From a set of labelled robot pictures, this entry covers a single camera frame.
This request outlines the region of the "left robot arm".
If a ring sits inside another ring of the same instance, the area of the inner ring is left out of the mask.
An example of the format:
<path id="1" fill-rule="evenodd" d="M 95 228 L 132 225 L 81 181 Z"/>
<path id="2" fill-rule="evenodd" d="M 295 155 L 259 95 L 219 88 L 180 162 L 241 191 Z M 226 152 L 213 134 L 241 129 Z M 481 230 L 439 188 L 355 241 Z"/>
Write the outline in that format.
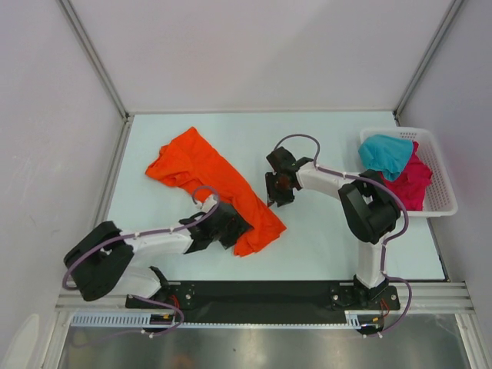
<path id="1" fill-rule="evenodd" d="M 173 294 L 156 265 L 158 257 L 203 251 L 215 242 L 229 249 L 251 230 L 231 204 L 214 196 L 171 228 L 125 234 L 113 221 L 104 221 L 64 256 L 67 273 L 62 285 L 78 291 L 84 301 L 124 294 L 159 308 L 172 302 Z"/>

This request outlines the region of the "teal t-shirt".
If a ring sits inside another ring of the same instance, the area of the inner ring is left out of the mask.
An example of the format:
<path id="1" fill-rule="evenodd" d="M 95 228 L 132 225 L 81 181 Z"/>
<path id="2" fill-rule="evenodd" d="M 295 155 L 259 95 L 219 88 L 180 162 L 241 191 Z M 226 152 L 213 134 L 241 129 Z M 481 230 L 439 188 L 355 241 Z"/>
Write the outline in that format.
<path id="1" fill-rule="evenodd" d="M 358 149 L 362 165 L 366 169 L 379 171 L 388 181 L 397 180 L 404 171 L 414 151 L 410 140 L 372 135 Z"/>

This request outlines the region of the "orange t-shirt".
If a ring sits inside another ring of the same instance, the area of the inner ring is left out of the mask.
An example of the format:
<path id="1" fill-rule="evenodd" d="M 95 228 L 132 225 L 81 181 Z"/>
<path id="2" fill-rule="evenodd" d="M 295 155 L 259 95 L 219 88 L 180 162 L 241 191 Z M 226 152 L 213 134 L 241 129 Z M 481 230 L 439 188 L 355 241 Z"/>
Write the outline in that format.
<path id="1" fill-rule="evenodd" d="M 239 237 L 234 255 L 258 253 L 279 239 L 286 225 L 254 193 L 246 179 L 194 127 L 161 147 L 145 174 L 168 187 L 181 188 L 204 201 L 212 187 L 252 229 Z"/>

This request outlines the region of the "white plastic basket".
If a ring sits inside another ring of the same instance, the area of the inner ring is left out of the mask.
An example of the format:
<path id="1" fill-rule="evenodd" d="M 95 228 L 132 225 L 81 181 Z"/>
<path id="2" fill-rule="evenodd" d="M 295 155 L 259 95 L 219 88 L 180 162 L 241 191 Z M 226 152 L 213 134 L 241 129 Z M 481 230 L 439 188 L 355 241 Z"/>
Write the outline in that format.
<path id="1" fill-rule="evenodd" d="M 409 211 L 410 217 L 439 218 L 457 213 L 457 200 L 444 160 L 434 136 L 428 130 L 410 127 L 365 128 L 360 133 L 360 140 L 364 142 L 373 135 L 386 135 L 417 142 L 419 147 L 416 155 L 433 172 L 431 184 L 426 188 L 423 210 Z"/>

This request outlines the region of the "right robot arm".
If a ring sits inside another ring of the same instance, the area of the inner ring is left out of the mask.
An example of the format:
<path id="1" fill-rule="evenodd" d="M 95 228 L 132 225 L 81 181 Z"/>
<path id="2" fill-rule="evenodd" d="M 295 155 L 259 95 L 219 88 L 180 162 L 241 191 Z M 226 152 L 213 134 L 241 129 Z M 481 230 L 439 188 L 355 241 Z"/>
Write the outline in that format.
<path id="1" fill-rule="evenodd" d="M 385 276 L 384 242 L 395 229 L 401 210 L 374 171 L 360 175 L 324 168 L 311 158 L 296 159 L 286 148 L 275 148 L 266 160 L 271 171 L 265 174 L 268 204 L 278 207 L 294 201 L 294 193 L 311 190 L 339 200 L 353 236 L 358 239 L 358 266 L 347 292 L 331 293 L 338 307 L 373 308 L 389 285 Z"/>

